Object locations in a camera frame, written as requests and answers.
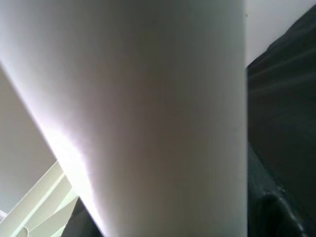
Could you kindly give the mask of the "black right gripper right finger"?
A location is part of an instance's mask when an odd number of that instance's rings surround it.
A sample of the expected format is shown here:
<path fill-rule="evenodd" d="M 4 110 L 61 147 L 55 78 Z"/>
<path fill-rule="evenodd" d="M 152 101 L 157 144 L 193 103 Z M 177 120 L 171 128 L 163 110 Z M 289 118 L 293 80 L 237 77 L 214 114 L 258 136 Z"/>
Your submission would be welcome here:
<path fill-rule="evenodd" d="M 302 218 L 283 198 L 264 196 L 257 205 L 255 231 L 259 237 L 307 237 Z"/>

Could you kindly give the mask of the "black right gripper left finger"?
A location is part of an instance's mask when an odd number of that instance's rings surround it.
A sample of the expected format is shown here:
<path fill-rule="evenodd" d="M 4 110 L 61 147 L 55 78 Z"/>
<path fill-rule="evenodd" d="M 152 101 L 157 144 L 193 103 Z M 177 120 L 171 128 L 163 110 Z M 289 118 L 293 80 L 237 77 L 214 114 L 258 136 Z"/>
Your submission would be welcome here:
<path fill-rule="evenodd" d="M 61 237 L 102 237 L 98 227 L 78 198 Z"/>

